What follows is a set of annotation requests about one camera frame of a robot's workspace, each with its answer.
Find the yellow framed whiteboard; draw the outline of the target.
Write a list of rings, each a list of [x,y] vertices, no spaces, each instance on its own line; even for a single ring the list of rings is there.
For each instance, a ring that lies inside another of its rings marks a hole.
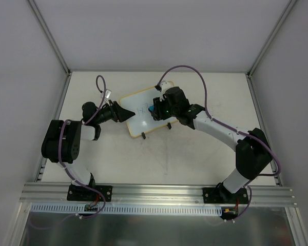
[[[167,123],[175,123],[174,117],[166,120],[155,121],[148,108],[153,105],[153,99],[160,97],[161,92],[155,87],[150,87],[138,92],[121,97],[119,104],[122,108],[135,112],[135,116],[126,120],[131,137],[139,137],[141,133],[149,133],[161,127],[167,127]]]

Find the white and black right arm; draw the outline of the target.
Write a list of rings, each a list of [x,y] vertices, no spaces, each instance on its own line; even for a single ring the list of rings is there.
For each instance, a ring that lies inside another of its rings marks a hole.
[[[236,167],[229,176],[217,186],[217,193],[224,202],[232,202],[238,191],[257,178],[273,157],[262,130],[254,128],[241,132],[213,117],[205,108],[190,104],[179,87],[156,86],[161,95],[153,99],[148,109],[155,121],[176,118],[180,124],[214,137],[229,146],[236,155]]]

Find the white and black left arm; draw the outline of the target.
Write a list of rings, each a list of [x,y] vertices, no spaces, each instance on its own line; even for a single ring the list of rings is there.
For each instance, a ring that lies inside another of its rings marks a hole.
[[[41,154],[45,159],[61,166],[71,179],[71,184],[80,187],[79,194],[84,199],[91,200],[97,194],[94,177],[83,164],[75,163],[82,141],[97,141],[104,122],[125,122],[135,115],[135,112],[122,108],[116,101],[110,100],[102,108],[93,102],[86,102],[82,105],[81,120],[50,122]]]

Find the blue whiteboard eraser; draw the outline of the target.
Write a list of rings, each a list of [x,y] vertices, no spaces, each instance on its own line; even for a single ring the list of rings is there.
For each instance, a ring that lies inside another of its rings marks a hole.
[[[150,107],[148,108],[148,110],[149,110],[151,116],[152,116],[152,117],[155,117],[156,111],[155,111],[154,105],[150,106]]]

